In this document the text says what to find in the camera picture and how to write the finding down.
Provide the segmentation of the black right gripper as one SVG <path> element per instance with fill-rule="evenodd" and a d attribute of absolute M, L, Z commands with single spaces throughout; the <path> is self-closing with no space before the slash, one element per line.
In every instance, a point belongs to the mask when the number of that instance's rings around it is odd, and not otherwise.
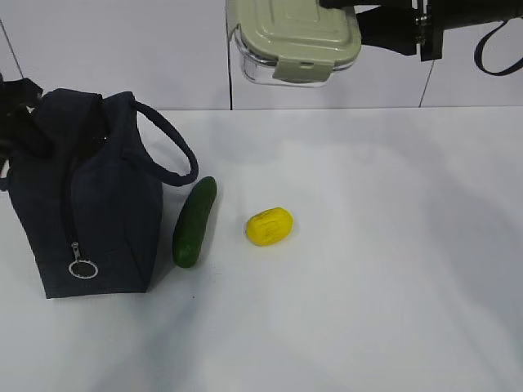
<path fill-rule="evenodd" d="M 328 9 L 378 6 L 356 15 L 362 45 L 414 56 L 419 44 L 421 61 L 442 58 L 448 1 L 417 0 L 417 10 L 412 8 L 412 0 L 319 0 L 319 3 Z"/>

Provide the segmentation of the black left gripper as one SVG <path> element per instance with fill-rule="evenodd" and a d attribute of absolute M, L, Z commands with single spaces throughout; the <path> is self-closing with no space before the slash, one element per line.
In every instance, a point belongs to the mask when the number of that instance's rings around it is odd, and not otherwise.
<path fill-rule="evenodd" d="M 1 158 L 17 153 L 50 158 L 54 146 L 34 120 L 43 89 L 29 78 L 6 81 L 1 76 Z"/>

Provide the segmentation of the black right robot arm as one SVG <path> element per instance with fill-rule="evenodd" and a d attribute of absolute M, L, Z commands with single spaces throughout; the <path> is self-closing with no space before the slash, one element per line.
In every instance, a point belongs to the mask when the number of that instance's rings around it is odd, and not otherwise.
<path fill-rule="evenodd" d="M 442 57 L 444 32 L 522 16 L 521 1 L 321 1 L 327 9 L 371 6 L 356 14 L 361 42 L 422 61 Z"/>

